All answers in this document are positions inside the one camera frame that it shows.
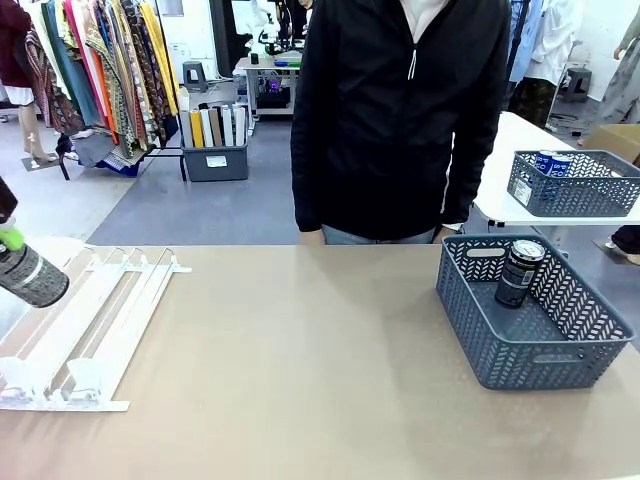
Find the gray storage bin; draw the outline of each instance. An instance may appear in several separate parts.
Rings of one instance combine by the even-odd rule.
[[[511,245],[521,239],[547,254],[514,310],[494,295]],[[489,389],[591,387],[634,337],[562,254],[535,235],[445,239],[437,291],[478,382]]]
[[[567,177],[536,168],[538,152],[516,152],[507,191],[538,217],[624,217],[640,196],[640,169],[609,152],[559,151]]]
[[[247,144],[242,147],[184,148],[184,159],[192,182],[246,180]]]

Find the blue shirt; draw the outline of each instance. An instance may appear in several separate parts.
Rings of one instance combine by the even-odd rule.
[[[531,0],[531,3],[529,4],[527,19],[525,20],[524,28],[522,29],[520,46],[518,47],[516,60],[513,63],[513,70],[511,70],[511,76],[509,77],[510,82],[518,83],[522,81],[527,68],[529,68],[529,62],[533,55],[533,48],[536,44],[536,35],[538,34],[540,19],[542,18],[542,1],[543,0]],[[509,55],[511,55],[513,37],[515,35],[516,26],[518,25],[518,19],[522,13],[522,7],[523,0],[511,0],[511,40],[509,42]]]

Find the blue can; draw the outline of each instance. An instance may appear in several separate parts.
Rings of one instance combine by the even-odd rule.
[[[549,175],[553,165],[554,155],[556,155],[556,152],[551,152],[549,150],[540,151],[538,155],[536,155],[536,168],[545,175]]]
[[[547,175],[550,177],[566,177],[571,168],[571,159],[566,155],[554,155],[551,170]]]

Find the workbench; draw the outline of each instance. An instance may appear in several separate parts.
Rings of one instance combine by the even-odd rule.
[[[574,150],[514,113],[500,116],[493,153],[487,158],[474,204],[490,225],[552,227],[549,239],[561,246],[567,228],[576,225],[640,225],[640,202],[627,217],[536,217],[507,192],[517,150]]]
[[[0,412],[1,478],[640,473],[636,350],[592,390],[485,390],[435,292],[438,246],[175,251],[193,273],[171,279],[116,393],[129,412]]]
[[[256,121],[260,115],[293,115],[293,107],[296,99],[296,87],[298,83],[298,72],[300,67],[277,67],[274,57],[259,56],[258,63],[253,65],[248,57],[241,58],[236,64],[236,68],[247,73],[247,97],[249,100],[249,136],[253,135],[256,128]],[[258,108],[258,78],[261,70],[281,70],[287,72],[291,88],[291,102],[287,108]]]

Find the white rack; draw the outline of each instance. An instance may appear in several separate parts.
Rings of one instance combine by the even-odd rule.
[[[51,309],[11,355],[0,352],[0,410],[128,410],[130,402],[113,400],[116,389],[171,276],[191,269],[168,248],[154,264],[139,249],[114,248],[104,260],[89,250],[91,262],[80,275],[86,281],[64,308]],[[110,263],[117,253],[120,262]],[[12,343],[28,317],[16,322],[0,348]]]

